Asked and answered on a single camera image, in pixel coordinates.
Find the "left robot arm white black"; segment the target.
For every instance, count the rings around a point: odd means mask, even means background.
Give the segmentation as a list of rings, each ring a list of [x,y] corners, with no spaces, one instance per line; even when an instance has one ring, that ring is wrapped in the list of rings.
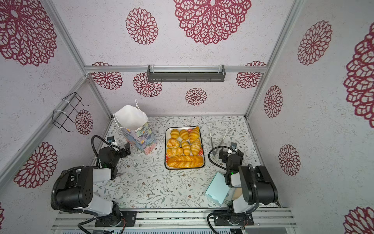
[[[120,159],[131,154],[131,145],[117,145],[115,137],[104,139],[98,135],[91,138],[95,154],[94,166],[77,166],[64,170],[56,179],[51,191],[51,207],[65,213],[92,215],[88,221],[78,224],[85,233],[84,225],[95,222],[98,227],[126,227],[127,220],[119,205],[94,193],[94,184],[114,180],[118,174]]]

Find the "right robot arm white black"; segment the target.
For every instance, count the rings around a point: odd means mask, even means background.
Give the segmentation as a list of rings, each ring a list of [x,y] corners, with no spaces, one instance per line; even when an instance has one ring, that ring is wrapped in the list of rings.
[[[207,216],[207,223],[211,229],[210,219],[214,219],[215,226],[241,226],[244,229],[253,225],[252,213],[260,204],[268,205],[278,201],[277,188],[265,166],[243,165],[244,153],[235,143],[228,146],[217,146],[208,153],[209,161],[226,171],[224,182],[230,188],[240,188],[242,194],[233,199],[227,210],[214,211]]]

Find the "floral paper bag white interior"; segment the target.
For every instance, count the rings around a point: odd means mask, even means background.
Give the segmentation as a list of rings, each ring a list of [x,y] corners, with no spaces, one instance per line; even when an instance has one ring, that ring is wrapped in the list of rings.
[[[135,106],[125,105],[114,113],[114,122],[126,140],[136,146],[145,155],[156,147],[155,134],[149,125],[149,118],[135,100]]]

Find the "croissant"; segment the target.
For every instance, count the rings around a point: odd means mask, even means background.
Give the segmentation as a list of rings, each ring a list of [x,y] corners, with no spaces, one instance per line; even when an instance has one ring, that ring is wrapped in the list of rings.
[[[193,156],[199,155],[201,150],[201,140],[198,138],[191,144],[191,153]]]
[[[190,143],[193,143],[193,142],[196,141],[199,137],[200,137],[200,128],[199,128],[199,127],[195,127],[195,128],[193,128],[193,129],[189,132],[189,140],[190,140]]]

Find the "metal tongs with white tips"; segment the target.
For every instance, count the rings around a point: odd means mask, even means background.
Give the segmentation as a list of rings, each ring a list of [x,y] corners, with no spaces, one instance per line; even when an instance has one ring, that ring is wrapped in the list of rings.
[[[218,131],[214,131],[212,127],[209,127],[208,135],[211,148],[221,145],[225,140],[225,137],[228,134],[228,132],[229,130],[227,128],[221,128],[218,129]]]

